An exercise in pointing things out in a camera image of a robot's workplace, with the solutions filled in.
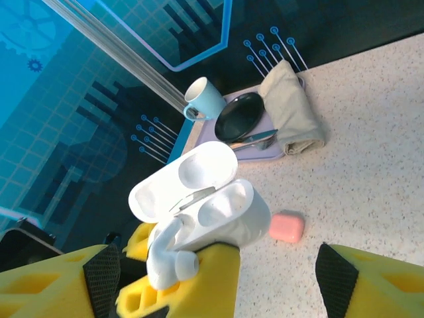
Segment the black plate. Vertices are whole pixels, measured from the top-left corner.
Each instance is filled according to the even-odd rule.
[[[264,113],[264,101],[257,93],[245,93],[233,99],[215,123],[215,136],[223,142],[234,142],[248,134]]]

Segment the beige cloth napkin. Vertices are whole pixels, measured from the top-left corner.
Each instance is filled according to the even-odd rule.
[[[324,132],[289,62],[281,61],[273,68],[258,92],[274,128],[278,129],[277,140],[285,154],[324,146]]]

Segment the white mug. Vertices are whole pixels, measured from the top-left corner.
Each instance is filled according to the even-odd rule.
[[[184,95],[188,105],[184,108],[184,116],[191,121],[207,121],[218,118],[221,111],[227,106],[224,97],[213,84],[202,77],[195,80]],[[187,111],[194,108],[205,116],[202,118],[190,117]]]

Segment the airpods case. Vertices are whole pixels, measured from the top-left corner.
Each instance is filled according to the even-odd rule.
[[[249,181],[234,180],[237,168],[233,150],[211,141],[137,184],[129,194],[131,211],[157,223],[148,245],[174,217],[184,225],[170,250],[196,251],[214,242],[242,248],[267,233],[270,210]]]

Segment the white earbud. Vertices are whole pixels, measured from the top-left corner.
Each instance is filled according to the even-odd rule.
[[[165,290],[176,282],[188,280],[199,271],[199,259],[195,253],[167,250],[182,227],[182,221],[173,218],[150,245],[146,262],[147,275],[150,285],[156,290]]]

